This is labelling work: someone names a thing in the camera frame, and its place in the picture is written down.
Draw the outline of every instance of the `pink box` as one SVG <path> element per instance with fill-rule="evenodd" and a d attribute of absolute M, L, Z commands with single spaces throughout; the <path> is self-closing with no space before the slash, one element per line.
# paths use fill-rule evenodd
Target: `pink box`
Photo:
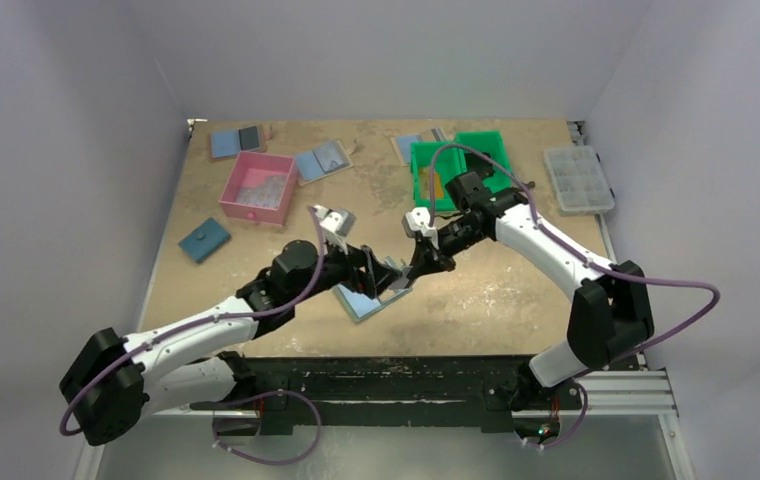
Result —
<path fill-rule="evenodd" d="M 282 226 L 297 181 L 294 158 L 242 151 L 218 204 L 228 217 Z"/>

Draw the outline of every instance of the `green plastic box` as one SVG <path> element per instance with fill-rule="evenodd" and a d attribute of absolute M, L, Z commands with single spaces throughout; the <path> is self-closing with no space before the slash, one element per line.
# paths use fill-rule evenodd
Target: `green plastic box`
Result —
<path fill-rule="evenodd" d="M 451 142 L 416 142 L 410 146 L 410 169 L 413 178 L 413 200 L 416 207 L 430 207 L 430 190 L 426 170 L 419 178 L 419 170 L 429 169 L 430 160 L 433 154 L 442 145 Z M 445 184 L 450 182 L 457 175 L 464 173 L 465 169 L 462 163 L 462 150 L 458 148 L 449 148 L 439 154 L 436 160 L 436 173 L 439 180 L 436 182 L 436 211 L 437 212 L 454 212 L 454 202 L 445 192 Z"/>
<path fill-rule="evenodd" d="M 507 157 L 506 149 L 504 149 L 504 140 L 501 138 L 501 132 L 458 132 L 456 135 L 456 143 L 461 143 L 467 147 L 471 147 L 489 155 L 492 160 L 495 160 L 499 165 L 512 172 L 510 159 Z M 495 168 L 492 172 L 485 172 L 483 168 L 488 170 L 488 167 L 485 167 L 485 164 L 480 162 L 473 163 L 472 161 L 467 160 L 462 150 L 460 150 L 460 162 L 462 162 L 465 171 L 477 170 L 480 168 L 484 174 L 491 173 L 486 178 L 483 178 L 483 175 L 481 175 L 481 178 L 483 178 L 483 184 L 486 185 L 492 193 L 497 193 L 512 185 L 512 180 L 500 170 Z"/>

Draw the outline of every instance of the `white wall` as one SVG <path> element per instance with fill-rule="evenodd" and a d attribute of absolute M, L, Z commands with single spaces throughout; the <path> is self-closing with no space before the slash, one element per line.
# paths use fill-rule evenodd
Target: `white wall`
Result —
<path fill-rule="evenodd" d="M 588 118 L 620 258 L 718 284 L 652 350 L 699 478 L 760 478 L 760 2 L 657 0 Z M 706 295 L 651 292 L 658 330 Z"/>
<path fill-rule="evenodd" d="M 129 0 L 186 115 L 584 118 L 650 0 Z"/>
<path fill-rule="evenodd" d="M 186 125 L 117 1 L 0 0 L 0 479 L 73 474 L 58 382 L 134 326 Z"/>

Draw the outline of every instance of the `wooden table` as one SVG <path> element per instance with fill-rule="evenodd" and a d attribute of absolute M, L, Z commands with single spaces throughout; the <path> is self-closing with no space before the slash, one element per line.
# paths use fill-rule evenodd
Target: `wooden table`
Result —
<path fill-rule="evenodd" d="M 539 211 L 587 248 L 605 255 L 592 216 L 561 217 L 544 168 L 545 148 L 570 144 L 563 120 L 364 120 L 266 123 L 268 153 L 293 155 L 340 139 L 356 140 L 354 167 L 298 187 L 285 227 L 230 219 L 218 198 L 233 160 L 209 159 L 209 134 L 253 122 L 198 123 L 151 280 L 142 330 L 206 310 L 235 293 L 270 264 L 293 239 L 315 242 L 306 206 L 321 204 L 356 214 L 353 245 L 369 245 L 378 258 L 410 259 L 413 241 L 401 227 L 413 207 L 412 176 L 396 157 L 390 137 L 442 127 L 500 130 L 514 171 L 536 181 Z M 202 264 L 177 243 L 208 217 L 233 238 Z M 560 290 L 526 259 L 485 241 L 458 255 L 457 270 L 423 277 L 409 295 L 357 325 L 332 293 L 297 307 L 296 318 L 239 349 L 248 356 L 455 355 L 538 353 L 565 337 L 570 305 Z"/>

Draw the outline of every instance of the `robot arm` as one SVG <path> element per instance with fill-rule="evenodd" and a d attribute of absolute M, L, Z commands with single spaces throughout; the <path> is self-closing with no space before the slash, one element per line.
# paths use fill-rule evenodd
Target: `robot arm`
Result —
<path fill-rule="evenodd" d="M 572 301 L 566 339 L 519 369 L 518 388 L 512 392 L 513 409 L 524 408 L 578 374 L 603 368 L 653 336 L 647 288 L 589 268 L 591 263 L 610 265 L 621 273 L 644 276 L 636 264 L 611 265 L 547 220 L 534 220 L 521 192 L 507 188 L 493 194 L 474 172 L 457 176 L 445 188 L 460 218 L 440 229 L 429 225 L 426 208 L 416 208 L 404 218 L 404 230 L 416 241 L 411 269 L 406 271 L 408 285 L 420 276 L 453 270 L 454 255 L 489 238 L 530 260 Z M 548 238 L 540 225 L 584 252 L 585 261 Z"/>
<path fill-rule="evenodd" d="M 345 237 L 354 217 L 343 210 L 316 207 L 327 253 L 310 296 L 335 285 L 376 298 L 387 289 L 406 288 L 424 275 L 454 270 L 453 256 L 487 238 L 528 258 L 572 300 L 566 340 L 534 356 L 518 368 L 515 385 L 503 392 L 513 410 L 549 397 L 566 380 L 585 370 L 600 369 L 653 335 L 647 290 L 587 268 L 590 261 L 609 261 L 577 245 L 554 227 L 565 242 L 586 252 L 576 260 L 545 237 L 532 220 L 527 199 L 508 188 L 496 194 L 483 186 L 476 173 L 454 178 L 446 190 L 460 211 L 459 218 L 441 228 L 429 225 L 429 212 L 416 208 L 404 218 L 404 230 L 415 240 L 410 265 L 403 271 L 379 262 L 371 249 L 353 247 Z M 539 225 L 545 220 L 539 219 Z M 60 389 L 70 403 L 98 372 L 140 345 L 149 348 L 134 355 L 89 391 L 73 409 L 86 440 L 101 445 L 123 435 L 142 416 L 193 402 L 222 401 L 250 375 L 234 361 L 234 352 L 201 359 L 220 348 L 259 338 L 294 318 L 294 307 L 261 318 L 243 313 L 265 312 L 295 299 L 311 282 L 319 259 L 309 242 L 285 246 L 270 267 L 211 309 L 149 332 L 119 338 L 112 329 L 93 335 Z M 614 270 L 642 275 L 635 264 Z M 231 314 L 230 318 L 219 318 Z M 169 339 L 154 342 L 167 329 L 212 317 Z"/>
<path fill-rule="evenodd" d="M 316 206 L 327 253 L 310 298 L 342 284 L 351 291 L 376 298 L 400 282 L 403 272 L 377 260 L 369 247 L 345 241 L 354 216 L 344 210 Z M 69 402 L 96 375 L 140 345 L 148 347 L 124 362 L 92 388 L 73 410 L 91 445 L 102 445 L 123 435 L 143 416 L 193 402 L 220 401 L 240 380 L 229 354 L 199 360 L 229 345 L 251 341 L 294 318 L 286 306 L 310 284 L 319 260 L 315 245 L 304 240 L 288 243 L 271 266 L 235 295 L 184 320 L 142 333 L 118 337 L 112 329 L 95 333 L 83 347 L 59 388 Z M 256 318 L 250 312 L 279 313 Z M 183 330 L 184 326 L 200 323 Z M 182 332 L 156 341 L 168 330 Z"/>

